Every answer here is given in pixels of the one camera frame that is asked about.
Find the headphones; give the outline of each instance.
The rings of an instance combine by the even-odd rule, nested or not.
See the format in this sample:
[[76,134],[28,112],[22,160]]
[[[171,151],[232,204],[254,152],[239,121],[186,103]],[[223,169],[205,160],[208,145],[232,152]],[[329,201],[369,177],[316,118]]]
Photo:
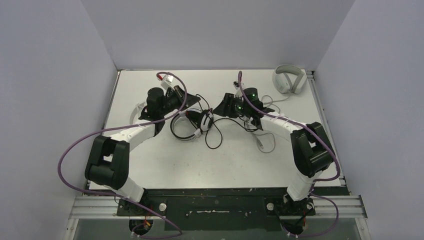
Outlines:
[[[174,126],[178,119],[187,118],[196,130],[189,136],[178,136],[174,132]],[[203,132],[207,132],[214,122],[214,115],[212,109],[201,110],[197,107],[188,108],[185,111],[180,111],[179,114],[175,115],[169,125],[171,133],[179,140],[191,141],[202,135]]]
[[[292,82],[287,73],[296,75],[296,80]],[[302,86],[306,82],[306,79],[306,73],[302,69],[293,65],[281,65],[272,72],[272,82],[274,83],[275,88],[282,94],[299,94],[302,90]]]

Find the purple cable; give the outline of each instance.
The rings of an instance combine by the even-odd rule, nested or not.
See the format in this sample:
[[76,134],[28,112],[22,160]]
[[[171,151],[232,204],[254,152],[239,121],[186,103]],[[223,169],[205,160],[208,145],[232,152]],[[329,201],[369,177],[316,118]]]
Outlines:
[[74,185],[72,185],[72,184],[70,184],[68,181],[66,181],[65,180],[65,178],[64,178],[64,176],[63,176],[63,174],[62,174],[62,170],[61,170],[61,166],[62,166],[62,162],[64,161],[64,158],[65,158],[65,156],[68,154],[68,152],[73,148],[73,147],[75,147],[77,144],[79,144],[80,142],[82,142],[83,140],[85,140],[85,139],[87,139],[87,138],[89,138],[89,137],[91,137],[91,136],[94,136],[94,135],[97,135],[97,134],[100,134],[100,133],[104,133],[104,132],[109,132],[109,131],[114,131],[114,130],[121,130],[121,129],[128,129],[128,128],[134,128],[134,127],[139,127],[139,126],[146,126],[146,125],[150,125],[150,124],[157,124],[157,123],[161,123],[161,122],[164,122],[164,121],[166,121],[166,120],[168,120],[168,119],[171,119],[171,118],[173,118],[175,115],[177,115],[183,108],[184,108],[184,106],[186,105],[186,100],[187,100],[187,88],[186,88],[186,85],[184,84],[184,82],[179,78],[179,77],[177,77],[176,75],[174,75],[173,73],[170,73],[170,72],[164,72],[164,71],[161,71],[161,72],[158,72],[158,73],[156,73],[156,76],[158,77],[158,76],[160,76],[161,74],[166,74],[166,75],[171,75],[171,76],[173,76],[174,78],[176,78],[180,83],[181,83],[181,85],[182,85],[182,87],[184,88],[184,100],[182,101],[182,105],[181,105],[181,107],[176,111],[176,113],[174,113],[174,114],[172,114],[171,116],[169,116],[169,117],[165,117],[164,119],[161,119],[161,120],[156,120],[156,121],[151,121],[151,122],[146,122],[146,123],[141,123],[141,124],[133,124],[133,125],[127,125],[127,126],[119,126],[119,127],[112,127],[112,128],[105,128],[105,129],[102,129],[102,130],[98,130],[98,131],[95,131],[95,132],[92,132],[92,133],[90,133],[90,134],[88,134],[88,135],[85,135],[85,136],[83,136],[83,137],[81,137],[80,139],[78,139],[77,141],[75,141],[74,143],[72,143],[66,150],[65,150],[65,152],[63,152],[63,154],[62,154],[62,156],[60,157],[60,159],[59,159],[59,163],[57,164],[57,174],[59,175],[59,178],[60,178],[60,180],[66,185],[66,186],[68,186],[69,188],[71,188],[71,189],[73,189],[73,190],[76,190],[76,191],[79,191],[79,192],[82,192],[82,193],[84,193],[84,194],[95,194],[95,195],[99,195],[99,194],[101,194],[101,195],[105,195],[105,196],[112,196],[112,197],[119,197],[119,198],[122,198],[122,199],[124,199],[125,201],[128,201],[128,202],[130,202],[130,203],[132,203],[132,204],[134,204],[134,205],[136,205],[136,206],[138,206],[138,207],[140,207],[140,208],[142,208],[142,209],[144,209],[144,210],[146,210],[146,211],[148,211],[148,212],[150,212],[151,214],[153,214],[153,215],[156,215],[157,217],[159,217],[159,218],[161,218],[162,220],[164,220],[166,223],[169,223],[171,226],[173,226],[176,230],[178,230],[178,232],[179,233],[177,233],[177,234],[173,234],[173,235],[167,235],[167,236],[140,236],[140,238],[142,238],[142,239],[169,239],[169,238],[173,238],[173,237],[178,237],[178,236],[181,236],[182,234],[183,234],[183,231],[181,230],[181,228],[179,228],[175,223],[173,223],[172,221],[170,221],[170,220],[168,220],[168,219],[166,219],[165,217],[163,217],[162,215],[160,215],[159,213],[157,213],[157,212],[155,212],[155,211],[153,211],[153,210],[151,210],[150,208],[148,208],[148,207],[146,207],[146,206],[143,206],[143,205],[141,205],[140,203],[138,203],[138,202],[135,202],[135,201],[133,201],[133,200],[131,200],[131,199],[128,199],[128,198],[126,198],[126,197],[124,197],[124,196],[121,196],[121,195],[119,195],[119,194],[116,194],[116,193],[111,193],[111,192],[101,192],[101,191],[93,191],[93,190],[85,190],[85,189],[82,189],[82,188],[78,188],[78,187],[76,187],[76,186],[74,186]]
[[[243,90],[243,88],[242,88],[242,71],[239,71],[238,72],[238,87],[240,88],[240,91],[241,91],[241,94],[243,94],[243,99],[254,109],[254,110],[256,110],[258,113],[260,113],[260,114],[262,114],[262,115],[264,115],[264,116],[268,116],[268,117],[270,117],[270,118],[275,118],[276,116],[273,116],[273,115],[271,115],[271,114],[268,114],[268,113],[266,113],[266,112],[263,112],[263,111],[261,111],[261,110],[259,110],[257,107],[255,107],[252,103],[251,103],[251,101],[248,99],[248,97],[246,96],[246,94],[245,94],[245,91]],[[308,131],[324,148],[325,148],[325,150],[327,150],[327,152],[330,154],[330,156],[332,157],[332,159],[334,160],[334,164],[335,164],[335,169],[336,169],[336,171],[337,171],[337,173],[336,173],[336,175],[335,176],[333,176],[333,177],[330,177],[330,178],[317,178],[317,179],[315,179],[313,182],[314,183],[316,183],[316,182],[329,182],[329,181],[333,181],[333,180],[335,180],[335,179],[338,179],[339,177],[340,177],[340,164],[339,164],[339,161],[337,160],[337,158],[336,158],[336,155],[333,153],[333,151],[331,151],[331,149],[329,148],[329,146],[327,146],[327,144],[314,132],[314,131],[312,131],[311,129],[309,129],[307,126],[305,126],[305,125],[303,125],[303,124],[301,124],[301,123],[299,123],[299,122],[296,122],[296,121],[293,121],[293,120],[290,120],[290,119],[288,119],[288,118],[286,118],[286,117],[283,117],[283,116],[279,116],[278,117],[278,119],[281,119],[281,120],[284,120],[284,121],[287,121],[287,122],[289,122],[289,123],[291,123],[291,124],[294,124],[294,125],[297,125],[297,126],[299,126],[299,127],[301,127],[301,128],[303,128],[303,129],[305,129],[306,131]],[[314,185],[315,184],[312,184],[312,186],[311,186],[311,188],[310,188],[310,191],[312,191],[312,189],[313,189],[313,187],[314,187]],[[306,237],[306,238],[308,238],[308,237],[317,237],[317,236],[321,236],[321,235],[324,235],[324,234],[326,234],[326,233],[328,233],[329,231],[331,231],[331,230],[333,230],[334,229],[334,227],[337,225],[337,222],[339,221],[339,208],[337,207],[337,205],[336,205],[336,203],[334,202],[334,201],[332,201],[331,199],[329,199],[329,198],[327,198],[327,197],[324,197],[324,196],[319,196],[319,195],[315,195],[315,194],[313,194],[312,192],[310,193],[310,195],[311,196],[314,196],[314,197],[317,197],[317,198],[320,198],[320,199],[325,199],[325,200],[327,200],[327,201],[329,201],[329,202],[331,202],[333,205],[334,205],[334,207],[335,207],[335,212],[336,212],[336,215],[335,215],[335,221],[334,221],[334,223],[331,225],[331,227],[329,227],[327,230],[325,230],[325,231],[323,231],[323,232],[320,232],[320,233],[315,233],[315,234],[309,234],[309,235],[299,235],[299,237]]]

